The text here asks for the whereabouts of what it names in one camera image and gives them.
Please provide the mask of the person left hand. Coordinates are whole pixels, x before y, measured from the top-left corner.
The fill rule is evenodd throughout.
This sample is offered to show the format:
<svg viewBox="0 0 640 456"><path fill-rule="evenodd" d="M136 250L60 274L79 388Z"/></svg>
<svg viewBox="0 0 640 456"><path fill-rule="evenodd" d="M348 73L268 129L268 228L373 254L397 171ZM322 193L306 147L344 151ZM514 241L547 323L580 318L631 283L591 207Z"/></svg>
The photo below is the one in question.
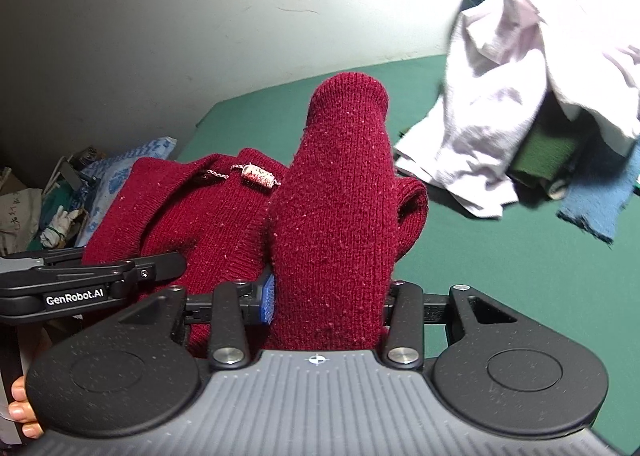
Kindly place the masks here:
<svg viewBox="0 0 640 456"><path fill-rule="evenodd" d="M43 435L43 428L40 426L32 405L28 402L26 393L26 378L17 378L11 387L11 396L8 412L10 418L21 426L21 432L26 438L35 440Z"/></svg>

